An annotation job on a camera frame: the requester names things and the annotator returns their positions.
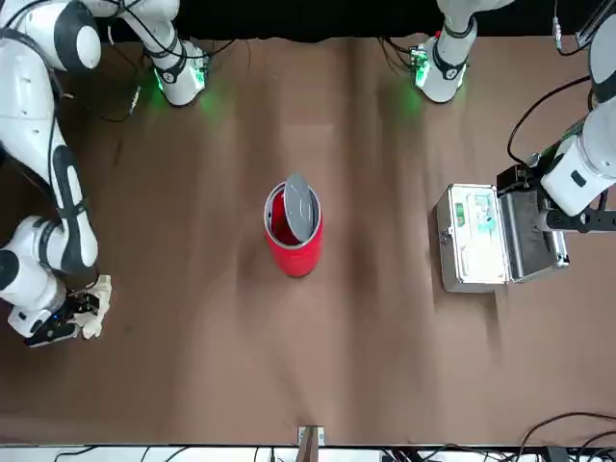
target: cable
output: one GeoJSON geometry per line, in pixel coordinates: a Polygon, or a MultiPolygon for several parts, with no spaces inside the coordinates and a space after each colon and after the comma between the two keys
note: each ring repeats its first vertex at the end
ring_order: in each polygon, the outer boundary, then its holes
{"type": "Polygon", "coordinates": [[[131,60],[128,56],[126,56],[124,54],[124,52],[122,50],[120,50],[117,46],[116,43],[114,42],[114,37],[112,35],[112,27],[114,26],[114,24],[116,23],[116,19],[114,18],[109,24],[107,24],[107,40],[109,41],[109,43],[111,44],[111,46],[114,48],[114,50],[116,51],[116,53],[126,62],[128,63],[131,67],[133,67],[133,69],[135,69],[136,73],[139,73],[140,70],[139,67],[133,63],[133,60],[131,60]]]}
{"type": "Polygon", "coordinates": [[[30,176],[28,173],[26,173],[26,167],[23,164],[21,164],[17,159],[15,159],[8,152],[5,155],[9,159],[9,162],[11,163],[11,165],[14,166],[17,169],[17,171],[19,173],[21,173],[21,175],[26,180],[28,180],[28,182],[32,186],[37,188],[45,197],[47,197],[49,199],[52,199],[52,195],[51,195],[50,191],[46,191],[39,183],[37,183],[37,181],[34,178],[32,178],[32,176],[30,176]]]}
{"type": "Polygon", "coordinates": [[[602,452],[608,452],[608,451],[611,451],[611,450],[616,450],[616,447],[610,447],[610,448],[603,448],[603,449],[599,449],[599,450],[597,450],[596,452],[594,452],[593,454],[591,454],[591,455],[588,457],[587,462],[591,462],[591,461],[592,461],[595,457],[598,457],[598,456],[599,456],[599,454],[601,454],[602,452]]]}
{"type": "Polygon", "coordinates": [[[403,46],[398,45],[397,43],[395,43],[391,37],[384,37],[383,40],[385,40],[387,43],[389,43],[391,45],[392,48],[394,48],[396,51],[399,51],[400,53],[404,53],[407,55],[411,54],[411,51],[407,48],[404,48],[403,46]]]}
{"type": "Polygon", "coordinates": [[[456,449],[459,449],[459,450],[465,450],[466,452],[474,452],[476,454],[484,455],[486,458],[498,460],[500,462],[507,461],[507,460],[513,458],[513,456],[509,456],[509,457],[505,457],[504,459],[499,459],[499,458],[495,457],[494,455],[492,455],[492,453],[498,453],[498,451],[467,448],[465,446],[456,445],[454,443],[447,443],[446,445],[442,445],[440,448],[438,448],[438,449],[434,450],[433,452],[431,452],[429,455],[424,457],[423,460],[424,461],[429,461],[436,454],[438,454],[439,452],[442,452],[443,450],[448,449],[448,448],[456,448],[456,449]]]}
{"type": "Polygon", "coordinates": [[[590,80],[590,76],[587,75],[585,77],[580,77],[579,79],[573,80],[565,85],[561,85],[560,87],[544,94],[541,98],[539,98],[537,100],[536,103],[534,103],[532,106],[530,106],[530,108],[524,113],[524,115],[522,116],[522,118],[520,119],[520,121],[518,121],[518,123],[516,123],[515,127],[513,127],[513,130],[511,131],[511,135],[509,136],[509,141],[507,142],[507,155],[513,159],[513,161],[515,161],[517,164],[520,164],[523,167],[526,167],[529,171],[530,167],[528,166],[528,164],[523,161],[522,159],[520,159],[519,157],[515,156],[513,154],[513,152],[511,152],[511,145],[513,144],[513,139],[516,136],[516,133],[518,133],[518,130],[520,129],[520,127],[522,126],[522,124],[526,121],[526,119],[528,118],[528,116],[530,116],[530,113],[532,113],[535,109],[537,109],[538,106],[540,106],[544,101],[546,101],[547,99],[551,98],[552,96],[554,96],[557,93],[560,93],[563,90],[566,90],[570,87],[573,87],[575,85],[581,84],[583,82],[587,82],[590,80]]]}
{"type": "Polygon", "coordinates": [[[599,205],[597,206],[597,210],[602,212],[603,210],[605,210],[606,205],[607,205],[607,190],[604,190],[599,195],[599,205]]]}
{"type": "Polygon", "coordinates": [[[593,88],[591,87],[590,90],[588,91],[588,96],[586,97],[586,105],[588,107],[588,112],[592,113],[594,106],[593,106],[593,96],[595,95],[595,93],[593,92],[593,88]]]}
{"type": "Polygon", "coordinates": [[[579,46],[578,48],[574,48],[571,51],[563,51],[562,49],[562,31],[560,29],[560,23],[558,22],[558,0],[554,0],[554,16],[552,18],[552,35],[556,42],[556,51],[560,56],[574,56],[576,53],[579,53],[581,50],[586,48],[590,42],[592,41],[592,37],[586,42],[584,46],[579,46]]]}
{"type": "Polygon", "coordinates": [[[181,448],[179,450],[177,450],[176,452],[174,452],[172,455],[169,456],[168,459],[165,460],[165,462],[169,462],[171,459],[173,459],[176,455],[178,455],[180,452],[184,452],[186,449],[190,449],[190,446],[186,446],[184,448],[181,448]]]}
{"type": "Polygon", "coordinates": [[[60,457],[68,457],[71,455],[81,455],[81,454],[85,454],[86,452],[90,452],[91,450],[95,450],[96,448],[98,448],[98,446],[90,446],[89,448],[77,450],[75,452],[60,452],[56,454],[56,457],[54,458],[54,462],[58,462],[58,459],[60,459],[60,457]]]}
{"type": "Polygon", "coordinates": [[[602,438],[604,438],[606,436],[610,436],[610,435],[616,435],[616,430],[604,431],[603,433],[599,433],[598,435],[595,435],[592,438],[590,438],[589,440],[587,440],[583,445],[581,445],[577,449],[576,462],[579,462],[579,459],[581,458],[582,454],[584,453],[584,450],[586,448],[588,448],[592,443],[594,443],[597,440],[601,440],[602,438]]]}
{"type": "MultiPolygon", "coordinates": [[[[111,3],[111,4],[116,5],[116,6],[119,6],[119,2],[117,2],[116,0],[103,0],[103,1],[104,1],[104,2],[107,2],[107,3],[111,3]]],[[[127,13],[129,13],[131,16],[133,16],[133,19],[135,19],[135,20],[139,23],[139,25],[140,25],[140,26],[142,26],[142,28],[144,29],[144,31],[145,31],[145,32],[146,32],[146,33],[147,33],[147,34],[148,34],[148,35],[149,35],[149,36],[150,36],[150,37],[154,40],[154,42],[156,42],[156,44],[157,44],[157,45],[158,45],[158,46],[159,46],[159,47],[160,47],[163,51],[167,52],[169,55],[176,56],[176,57],[178,57],[178,58],[186,58],[187,60],[202,60],[202,59],[205,59],[205,58],[208,58],[208,57],[210,57],[210,58],[211,58],[211,57],[213,57],[213,56],[217,55],[217,54],[218,54],[218,53],[220,53],[221,51],[224,51],[225,49],[227,49],[229,46],[231,46],[231,45],[232,45],[233,43],[235,43],[235,41],[236,41],[236,39],[235,39],[235,38],[233,38],[233,39],[229,40],[227,43],[225,43],[224,45],[222,45],[222,46],[221,46],[221,48],[219,48],[218,50],[213,50],[213,51],[211,51],[211,52],[209,52],[209,53],[208,53],[208,52],[203,52],[201,55],[197,55],[197,56],[186,56],[186,57],[185,57],[184,55],[182,55],[182,54],[180,54],[180,53],[176,53],[175,51],[173,51],[173,50],[171,50],[171,49],[167,48],[166,46],[164,46],[164,45],[161,43],[161,41],[160,41],[160,40],[158,40],[158,39],[156,38],[156,36],[154,36],[154,34],[152,34],[152,31],[150,31],[150,30],[148,29],[148,27],[147,27],[147,26],[143,23],[143,21],[142,21],[142,20],[141,20],[141,19],[140,19],[140,18],[139,18],[136,14],[134,14],[134,13],[133,13],[133,11],[131,10],[131,7],[132,7],[133,5],[135,5],[135,3],[137,3],[137,1],[136,1],[136,2],[133,2],[133,4],[131,4],[131,5],[125,5],[123,9],[124,9],[127,13]]]]}
{"type": "Polygon", "coordinates": [[[392,49],[396,53],[396,57],[402,63],[402,65],[403,65],[405,70],[411,70],[411,62],[410,61],[407,62],[406,60],[404,60],[404,56],[409,57],[411,55],[411,51],[410,50],[402,48],[398,44],[394,43],[390,38],[382,38],[381,42],[382,43],[387,43],[389,46],[392,47],[392,49]]]}
{"type": "Polygon", "coordinates": [[[81,99],[77,98],[74,94],[71,93],[65,93],[63,94],[63,98],[68,99],[69,101],[74,101],[77,104],[79,104],[82,108],[84,108],[86,111],[88,111],[89,113],[93,113],[96,115],[97,118],[99,118],[100,120],[103,120],[105,122],[110,122],[110,123],[123,123],[126,120],[128,120],[128,118],[133,114],[135,107],[137,106],[137,99],[139,98],[139,93],[141,92],[141,87],[138,87],[136,89],[135,92],[135,96],[133,97],[133,102],[131,103],[131,108],[128,110],[128,112],[121,118],[113,118],[113,117],[108,117],[106,115],[101,115],[99,114],[97,111],[95,111],[92,106],[90,106],[88,103],[83,102],[81,99]]]}
{"type": "Polygon", "coordinates": [[[147,448],[145,448],[145,452],[143,453],[143,455],[141,456],[141,460],[140,462],[143,462],[145,460],[145,456],[147,455],[147,453],[150,451],[151,447],[148,446],[147,448]]]}
{"type": "Polygon", "coordinates": [[[556,421],[560,421],[562,419],[568,419],[570,417],[591,417],[593,419],[603,419],[605,421],[616,422],[616,417],[610,416],[607,414],[600,414],[596,412],[566,412],[564,414],[558,414],[557,416],[551,417],[547,420],[544,420],[538,423],[526,433],[525,437],[522,439],[522,443],[520,444],[520,450],[518,451],[518,454],[516,456],[516,462],[519,462],[520,457],[522,457],[522,454],[524,453],[524,449],[526,447],[526,444],[528,443],[528,440],[530,439],[530,437],[535,431],[537,431],[539,428],[542,428],[548,424],[551,424],[556,421]]]}

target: open lid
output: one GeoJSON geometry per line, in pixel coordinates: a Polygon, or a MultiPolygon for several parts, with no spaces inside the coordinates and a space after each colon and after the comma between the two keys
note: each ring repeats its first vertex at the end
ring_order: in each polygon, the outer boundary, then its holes
{"type": "Polygon", "coordinates": [[[284,203],[291,232],[298,241],[305,243],[315,229],[315,213],[310,188],[301,175],[294,173],[287,178],[284,203]]]}

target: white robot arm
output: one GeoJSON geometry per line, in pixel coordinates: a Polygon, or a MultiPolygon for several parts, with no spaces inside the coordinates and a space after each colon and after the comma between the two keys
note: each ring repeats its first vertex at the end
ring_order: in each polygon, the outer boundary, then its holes
{"type": "Polygon", "coordinates": [[[191,103],[205,88],[208,57],[190,41],[180,40],[171,24],[179,0],[82,0],[94,16],[119,17],[139,36],[156,67],[169,104],[191,103]]]}
{"type": "Polygon", "coordinates": [[[604,19],[590,43],[590,78],[597,106],[556,143],[497,179],[501,195],[537,195],[536,224],[549,231],[616,231],[616,212],[590,206],[616,183],[616,13],[604,19]]]}
{"type": "Polygon", "coordinates": [[[18,14],[24,3],[8,2],[0,12],[0,143],[49,183],[61,220],[29,217],[19,224],[0,249],[0,297],[13,305],[9,324],[40,345],[74,337],[83,327],[75,315],[88,311],[67,296],[53,270],[90,271],[98,254],[76,166],[57,126],[60,89],[52,89],[51,67],[95,67],[100,42],[82,4],[50,2],[18,14]]]}
{"type": "Polygon", "coordinates": [[[590,75],[599,105],[566,134],[541,185],[565,214],[575,217],[616,183],[616,13],[590,46],[590,75]]]}
{"type": "Polygon", "coordinates": [[[438,38],[421,45],[425,62],[418,69],[416,85],[436,103],[450,101],[462,84],[466,62],[477,36],[474,14],[497,10],[513,0],[438,0],[445,15],[438,38]]]}

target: red can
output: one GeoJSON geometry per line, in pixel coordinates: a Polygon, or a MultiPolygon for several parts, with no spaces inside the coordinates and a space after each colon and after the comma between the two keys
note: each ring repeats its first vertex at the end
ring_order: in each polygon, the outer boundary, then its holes
{"type": "Polygon", "coordinates": [[[285,214],[284,191],[287,182],[276,186],[268,196],[264,211],[266,237],[274,261],[289,276],[305,276],[312,271],[321,256],[323,218],[319,198],[309,188],[314,210],[314,229],[310,237],[301,243],[294,236],[285,214]]]}

